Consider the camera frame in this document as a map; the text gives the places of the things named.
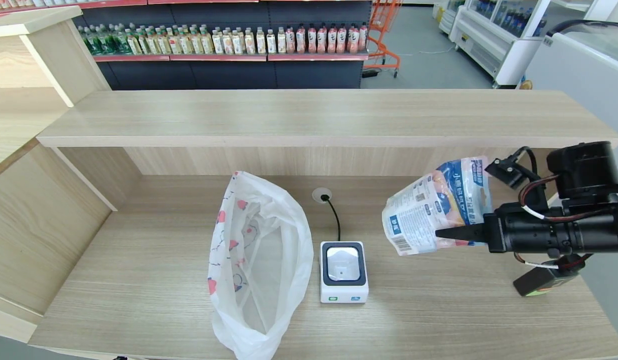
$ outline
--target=robotic arm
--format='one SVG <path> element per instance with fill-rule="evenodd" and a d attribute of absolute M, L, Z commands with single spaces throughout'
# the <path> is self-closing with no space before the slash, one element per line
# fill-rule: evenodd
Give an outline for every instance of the robotic arm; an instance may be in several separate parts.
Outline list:
<path fill-rule="evenodd" d="M 531 157 L 532 170 L 517 164 L 523 151 Z M 559 267 L 572 265 L 571 255 L 576 253 L 618 252 L 618 169 L 611 144 L 600 141 L 559 148 L 546 161 L 553 175 L 540 178 L 535 156 L 527 147 L 507 159 L 495 159 L 485 171 L 511 189 L 529 179 L 518 202 L 504 203 L 485 214 L 484 223 L 444 228 L 435 235 L 483 242 L 490 253 L 514 252 L 519 261 L 517 253 L 563 256 L 555 262 Z M 561 207 L 547 205 L 549 182 L 555 182 Z"/>

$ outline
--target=gray floor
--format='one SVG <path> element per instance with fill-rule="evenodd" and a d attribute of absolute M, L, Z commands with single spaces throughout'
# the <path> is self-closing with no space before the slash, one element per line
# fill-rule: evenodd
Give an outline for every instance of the gray floor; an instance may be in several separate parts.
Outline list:
<path fill-rule="evenodd" d="M 362 79 L 364 89 L 492 88 L 494 79 L 462 50 L 453 50 L 454 44 L 439 30 L 431 13 L 431 7 L 400 9 L 393 28 L 384 37 L 389 51 L 400 56 L 398 77 L 394 79 L 393 69 L 382 71 L 377 77 Z M 372 32 L 371 36 L 377 37 L 378 33 Z M 447 50 L 450 51 L 426 54 Z M 367 64 L 373 64 L 373 61 L 367 61 Z"/>
<path fill-rule="evenodd" d="M 363 79 L 364 89 L 491 89 L 492 78 L 462 51 L 423 53 L 446 51 L 453 46 L 438 30 L 431 10 L 431 7 L 400 9 L 392 31 L 385 37 L 389 50 L 402 59 L 398 78 L 394 79 L 393 70 L 382 71 L 377 77 Z M 608 315 L 618 314 L 618 292 L 609 274 L 618 274 L 618 255 L 592 257 L 583 270 L 583 278 Z M 618 330 L 618 322 L 613 325 Z M 78 359 L 0 337 L 0 360 Z"/>

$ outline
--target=white plastic bag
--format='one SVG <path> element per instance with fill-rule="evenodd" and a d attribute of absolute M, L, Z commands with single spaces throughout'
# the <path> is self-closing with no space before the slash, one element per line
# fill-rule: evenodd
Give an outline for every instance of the white plastic bag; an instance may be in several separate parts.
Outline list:
<path fill-rule="evenodd" d="M 387 199 L 382 227 L 398 254 L 483 243 L 436 237 L 436 230 L 479 224 L 492 211 L 487 157 L 447 161 Z"/>
<path fill-rule="evenodd" d="M 213 230 L 207 276 L 213 332 L 236 358 L 273 357 L 305 297 L 313 260 L 299 203 L 281 187 L 236 171 Z"/>

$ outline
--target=display cooler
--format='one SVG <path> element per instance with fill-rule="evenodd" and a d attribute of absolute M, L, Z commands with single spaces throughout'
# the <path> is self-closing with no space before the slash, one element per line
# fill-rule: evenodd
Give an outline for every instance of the display cooler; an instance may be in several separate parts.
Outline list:
<path fill-rule="evenodd" d="M 442 18 L 440 19 L 440 25 L 438 26 L 445 34 L 451 32 L 456 14 L 458 13 L 458 8 L 463 6 L 465 2 L 466 0 L 449 0 L 447 3 L 446 10 L 444 10 Z"/>
<path fill-rule="evenodd" d="M 466 0 L 449 39 L 493 77 L 517 85 L 548 29 L 567 20 L 607 20 L 618 0 Z"/>
<path fill-rule="evenodd" d="M 618 22 L 567 22 L 545 36 L 523 89 L 563 91 L 618 132 Z M 618 159 L 618 147 L 615 148 Z"/>

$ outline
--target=wooden countertop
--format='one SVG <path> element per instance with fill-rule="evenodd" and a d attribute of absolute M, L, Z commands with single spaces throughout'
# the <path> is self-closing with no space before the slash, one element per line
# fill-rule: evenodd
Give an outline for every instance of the wooden countertop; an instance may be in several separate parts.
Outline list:
<path fill-rule="evenodd" d="M 38 137 L 53 147 L 562 148 L 618 133 L 560 91 L 100 91 Z"/>
<path fill-rule="evenodd" d="M 307 214 L 313 243 L 336 237 L 311 190 L 334 192 L 344 240 L 364 242 L 364 305 L 319 302 L 318 252 L 277 359 L 583 359 L 618 356 L 618 335 L 581 278 L 520 297 L 528 266 L 486 248 L 399 257 L 380 213 L 412 177 L 273 177 Z M 147 176 L 110 215 L 30 344 L 145 358 L 232 359 L 211 327 L 211 234 L 228 178 Z M 494 205 L 515 191 L 492 186 Z"/>
<path fill-rule="evenodd" d="M 66 111 L 53 88 L 0 88 L 0 163 Z"/>
<path fill-rule="evenodd" d="M 32 9 L 0 15 L 0 37 L 27 35 L 82 15 L 80 6 Z"/>

